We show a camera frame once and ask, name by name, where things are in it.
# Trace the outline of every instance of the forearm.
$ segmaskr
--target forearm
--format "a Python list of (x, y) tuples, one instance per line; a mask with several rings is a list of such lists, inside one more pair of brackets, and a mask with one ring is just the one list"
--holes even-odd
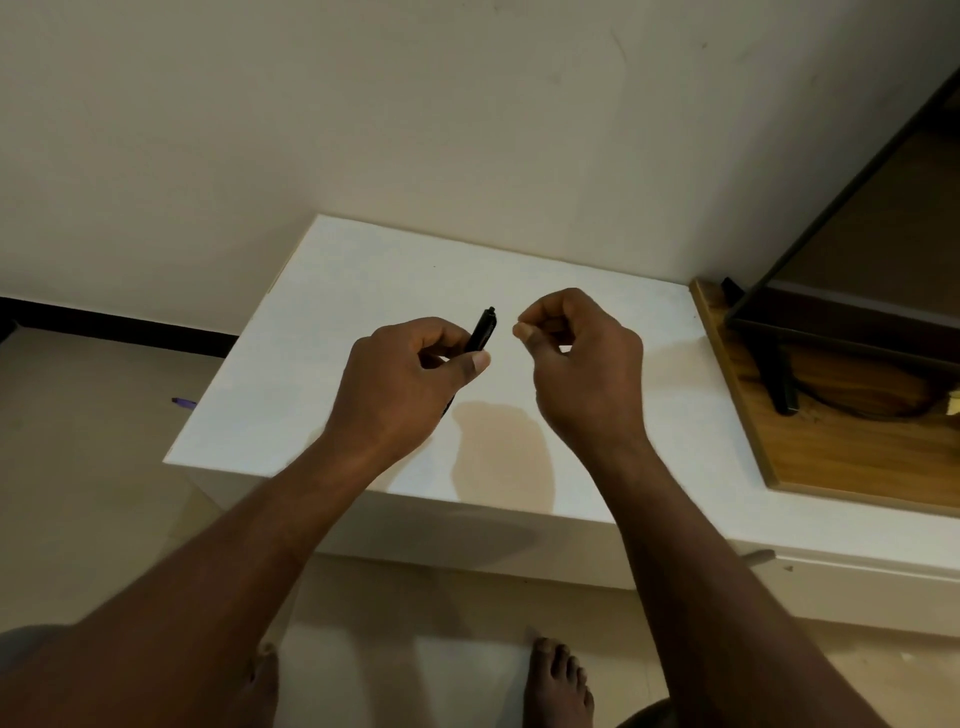
[(591, 467), (682, 724), (880, 726), (648, 443)]
[(368, 477), (322, 447), (306, 453), (0, 680), (5, 725), (203, 720)]

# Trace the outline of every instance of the white box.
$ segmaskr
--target white box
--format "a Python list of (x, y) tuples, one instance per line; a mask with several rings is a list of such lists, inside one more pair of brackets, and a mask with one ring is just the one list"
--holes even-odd
[(317, 436), (355, 339), (420, 316), (470, 329), (493, 305), (490, 368), (319, 550), (630, 589), (610, 512), (540, 416), (532, 363), (510, 333), (529, 303), (567, 286), (643, 337), (654, 446), (735, 547), (778, 554), (758, 573), (788, 608), (960, 635), (960, 520), (768, 490), (675, 283), (318, 217), (165, 462), (228, 507)]

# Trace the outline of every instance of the floor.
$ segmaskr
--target floor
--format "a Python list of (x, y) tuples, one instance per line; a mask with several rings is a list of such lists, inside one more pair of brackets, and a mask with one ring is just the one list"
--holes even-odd
[[(0, 345), (0, 630), (80, 619), (219, 511), (160, 463), (220, 361), (21, 329)], [(807, 622), (895, 726), (960, 721), (960, 641)], [(581, 657), (596, 725), (666, 695), (636, 597), (317, 556), (272, 627), (277, 725), (519, 724), (527, 644)]]

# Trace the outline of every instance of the fingernail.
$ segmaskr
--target fingernail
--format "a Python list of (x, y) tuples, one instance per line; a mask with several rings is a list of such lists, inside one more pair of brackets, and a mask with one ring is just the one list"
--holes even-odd
[(526, 342), (530, 338), (530, 334), (534, 332), (534, 328), (529, 324), (522, 324), (517, 322), (514, 324), (514, 336), (522, 342)]
[(473, 353), (473, 369), (476, 371), (477, 374), (480, 374), (489, 366), (490, 366), (490, 352), (474, 352)]

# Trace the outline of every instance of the wooden board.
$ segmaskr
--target wooden board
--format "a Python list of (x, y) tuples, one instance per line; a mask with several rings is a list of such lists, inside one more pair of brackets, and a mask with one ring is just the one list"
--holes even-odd
[[(960, 417), (862, 420), (800, 394), (800, 413), (774, 410), (739, 335), (723, 325), (719, 286), (690, 284), (697, 309), (767, 486), (774, 490), (960, 516)], [(790, 344), (794, 374), (832, 400), (875, 412), (922, 401), (925, 385), (887, 363)]]

